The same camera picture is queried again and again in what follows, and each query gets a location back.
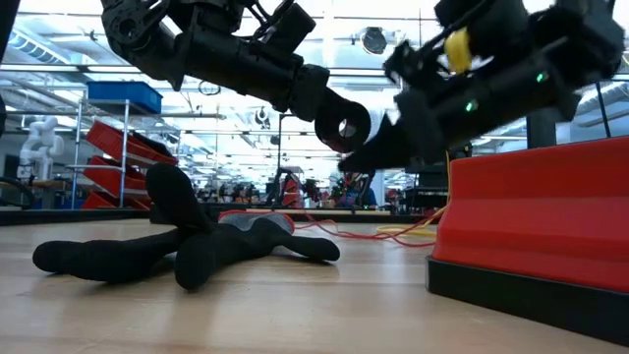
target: blue crate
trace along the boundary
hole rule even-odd
[[[89,82],[87,99],[100,109],[114,114],[125,113],[125,100],[131,101],[132,114],[161,113],[161,98],[154,88],[143,82]]]

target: white robot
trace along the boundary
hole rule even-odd
[[[36,117],[29,125],[29,138],[20,150],[18,178],[28,180],[34,177],[38,181],[51,179],[52,156],[59,156],[64,151],[63,138],[55,135],[57,118]]]

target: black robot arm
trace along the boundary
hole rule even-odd
[[[174,90],[189,75],[265,100],[277,111],[290,109],[302,120],[316,120],[319,138],[339,152],[357,148],[369,135],[364,128],[352,138],[339,135],[344,119],[370,127],[369,113],[326,86],[329,70],[304,64],[294,53],[315,28],[315,21],[294,1],[285,0],[272,15],[257,0],[101,2],[114,52],[150,77],[167,80]],[[239,37],[233,32],[240,28],[245,9],[260,27],[251,36]],[[165,25],[167,17],[181,33]],[[338,109],[327,109],[330,105]]]
[[[574,118],[576,89],[611,78],[624,30],[603,0],[556,0],[529,14],[522,0],[441,0],[445,30],[419,50],[398,46],[386,75],[406,89],[395,97],[399,119],[339,165],[370,171],[432,163],[443,152],[538,109]],[[486,60],[474,68],[474,58]]]

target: table surface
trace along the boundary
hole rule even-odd
[[[334,265],[277,250],[219,272],[197,293],[180,288],[172,272],[111,286],[48,275],[30,260],[48,240],[122,240],[169,228],[146,220],[0,227],[0,353],[629,352],[431,295],[430,249],[392,242],[335,238],[342,258]]]

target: black plush toy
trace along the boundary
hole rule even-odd
[[[177,252],[177,282],[193,290],[217,270],[268,256],[277,246],[317,261],[336,261],[340,256],[331,241],[293,236],[272,217],[256,217],[245,223],[211,222],[200,209],[190,180],[175,166],[151,167],[146,189],[176,229],[127,241],[50,241],[35,249],[33,263],[44,271],[121,283],[149,276],[155,264]]]

